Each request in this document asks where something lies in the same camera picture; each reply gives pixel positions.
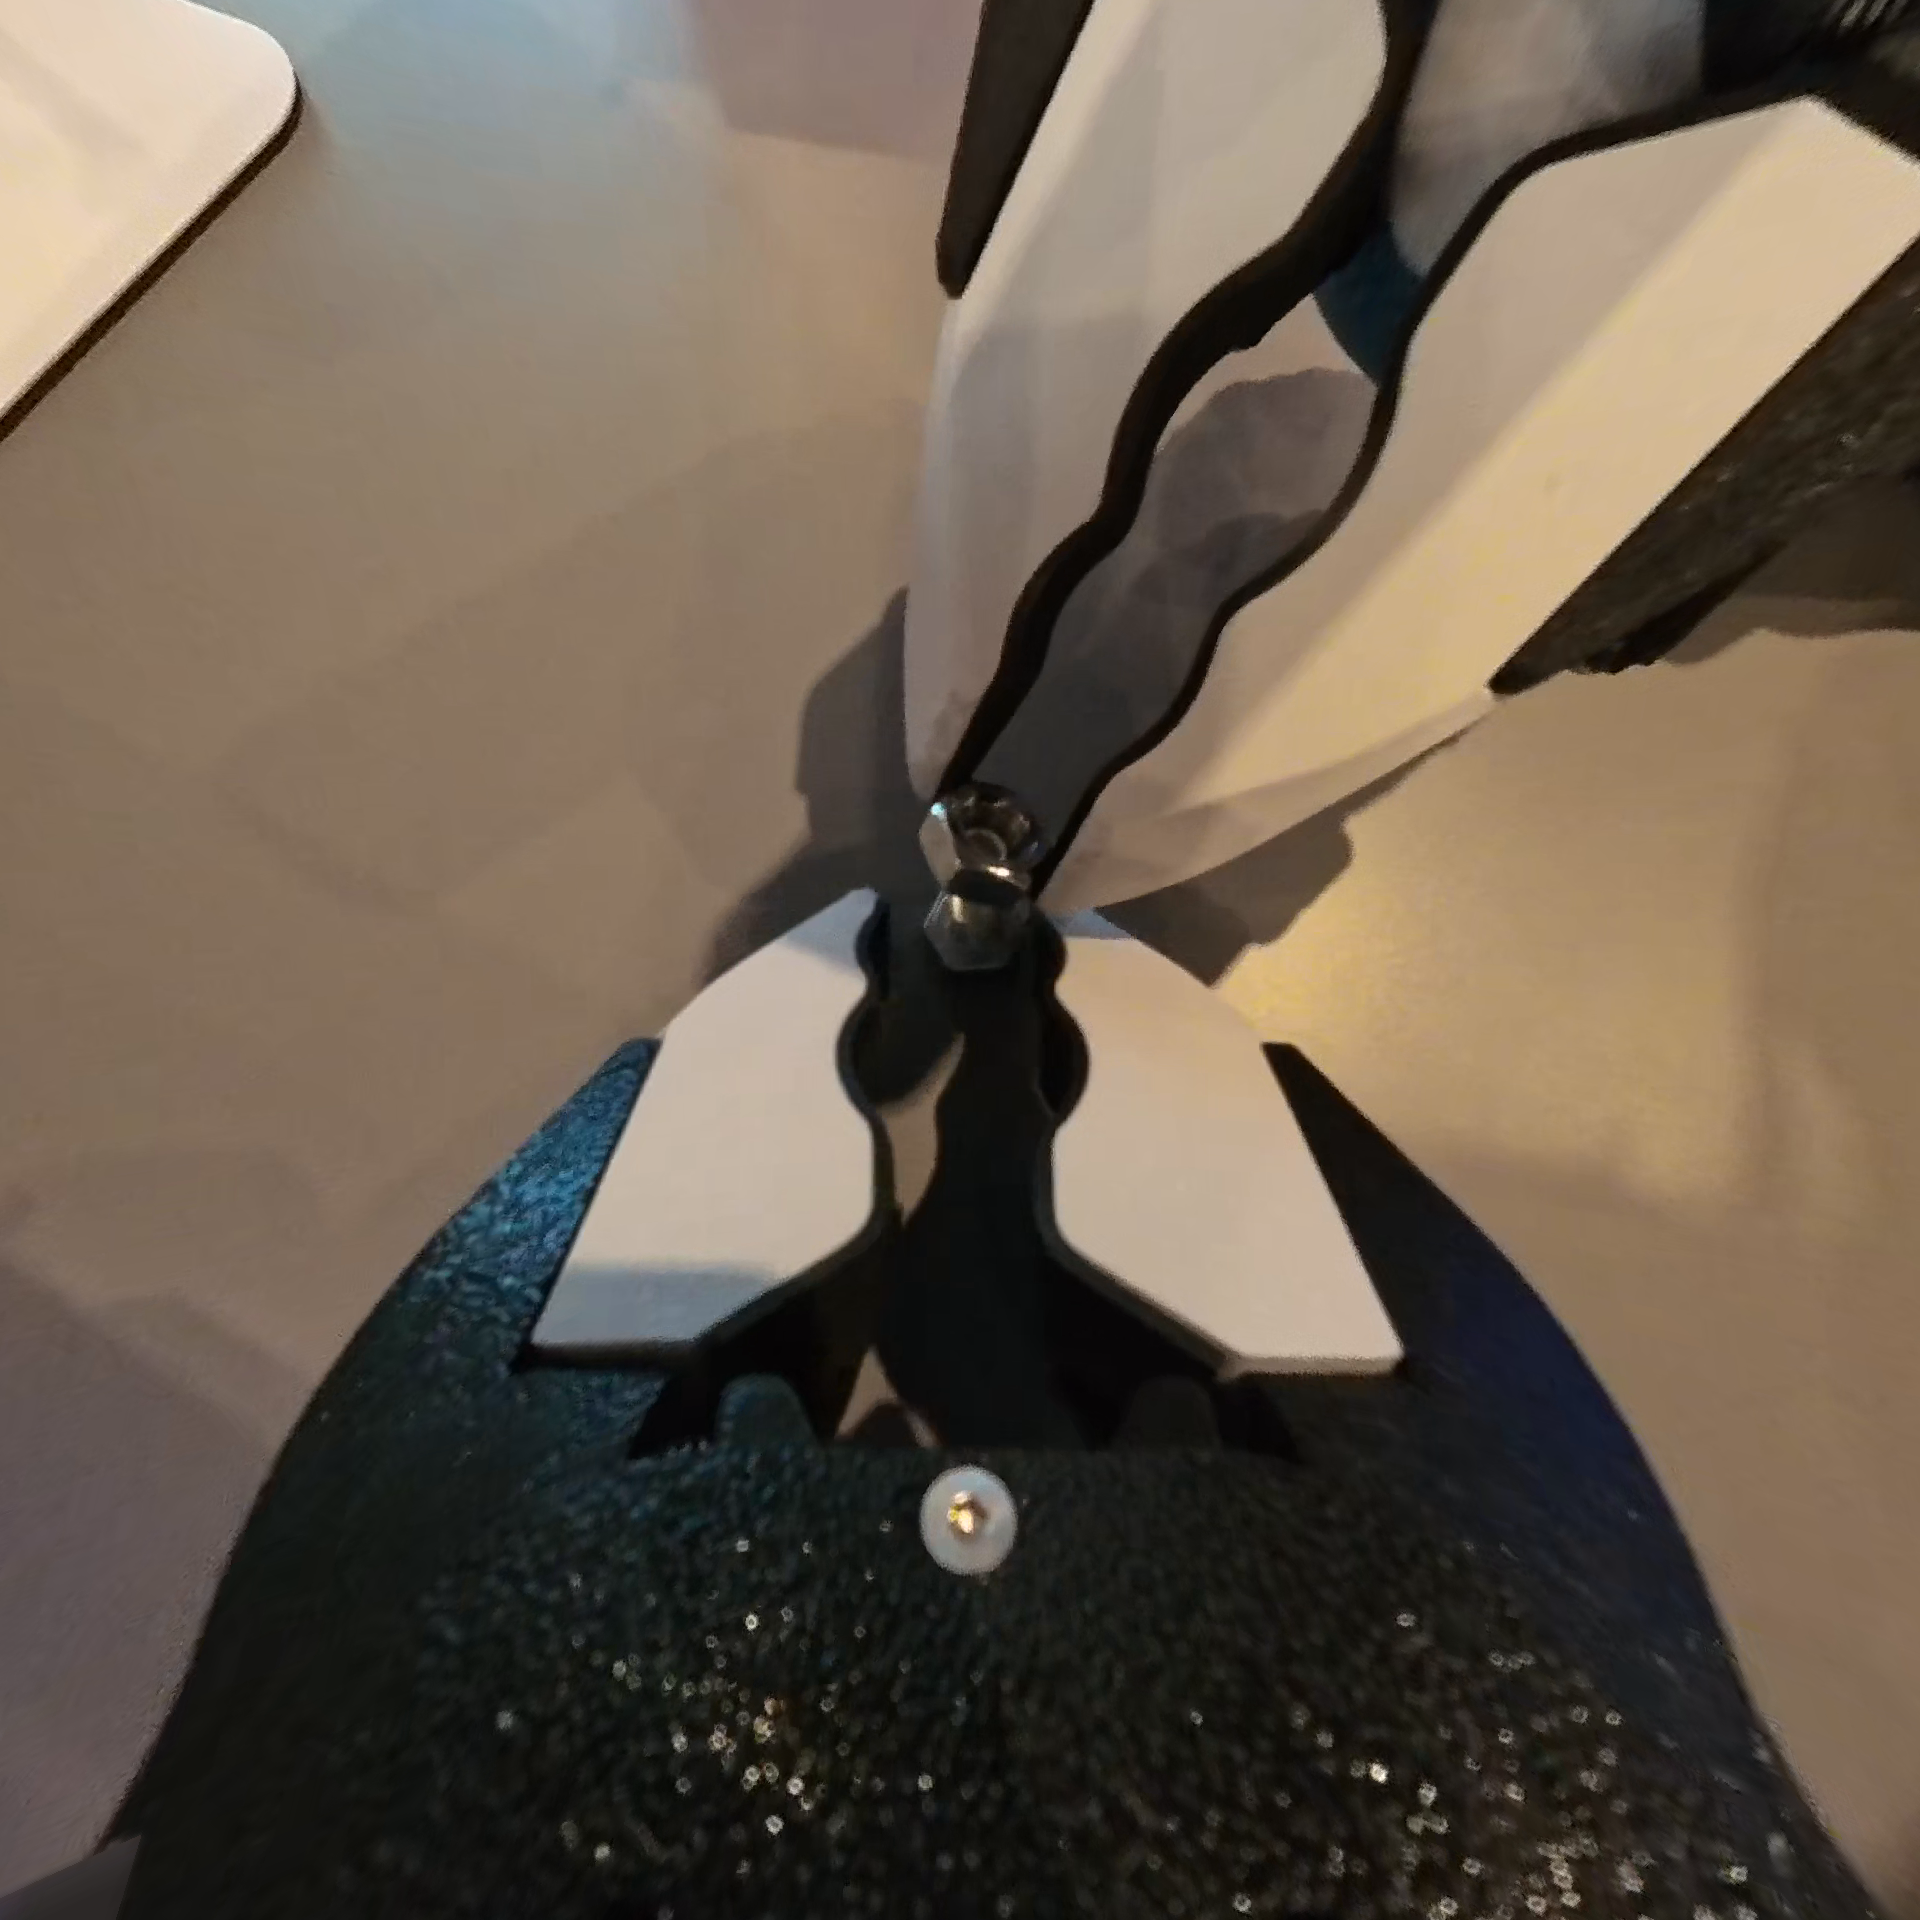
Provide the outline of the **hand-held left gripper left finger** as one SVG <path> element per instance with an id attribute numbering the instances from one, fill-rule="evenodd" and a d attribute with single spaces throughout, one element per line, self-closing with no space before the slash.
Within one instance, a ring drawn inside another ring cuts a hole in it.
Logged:
<path id="1" fill-rule="evenodd" d="M 684 1361 L 875 1245 L 892 1146 L 856 1086 L 884 909 L 854 886 L 667 1023 L 532 1331 L 552 1362 Z"/>

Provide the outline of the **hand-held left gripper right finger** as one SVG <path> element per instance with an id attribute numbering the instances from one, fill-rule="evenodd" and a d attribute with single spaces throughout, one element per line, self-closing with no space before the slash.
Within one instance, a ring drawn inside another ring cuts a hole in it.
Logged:
<path id="1" fill-rule="evenodd" d="M 1095 911 L 1057 932 L 1087 1061 L 1048 1149 L 1063 1247 L 1221 1375 L 1392 1373 L 1400 1337 L 1256 1030 Z"/>

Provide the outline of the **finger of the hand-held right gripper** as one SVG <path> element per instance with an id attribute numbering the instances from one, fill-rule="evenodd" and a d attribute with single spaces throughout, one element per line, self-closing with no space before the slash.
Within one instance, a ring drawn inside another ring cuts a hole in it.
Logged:
<path id="1" fill-rule="evenodd" d="M 1048 881 L 1196 877 L 1477 722 L 1500 667 L 1916 243 L 1916 156 L 1814 94 L 1540 158 L 1415 321 L 1331 522 L 1211 641 Z"/>
<path id="2" fill-rule="evenodd" d="M 1376 211 L 1431 4 L 989 2 L 902 606 L 917 794 L 971 781 L 1200 377 Z"/>

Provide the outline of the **wooden board document stand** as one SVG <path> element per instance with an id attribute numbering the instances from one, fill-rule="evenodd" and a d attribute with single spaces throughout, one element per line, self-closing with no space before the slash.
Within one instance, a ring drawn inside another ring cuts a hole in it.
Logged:
<path id="1" fill-rule="evenodd" d="M 1 4 L 1 433 L 278 153 L 296 70 L 190 2 Z"/>

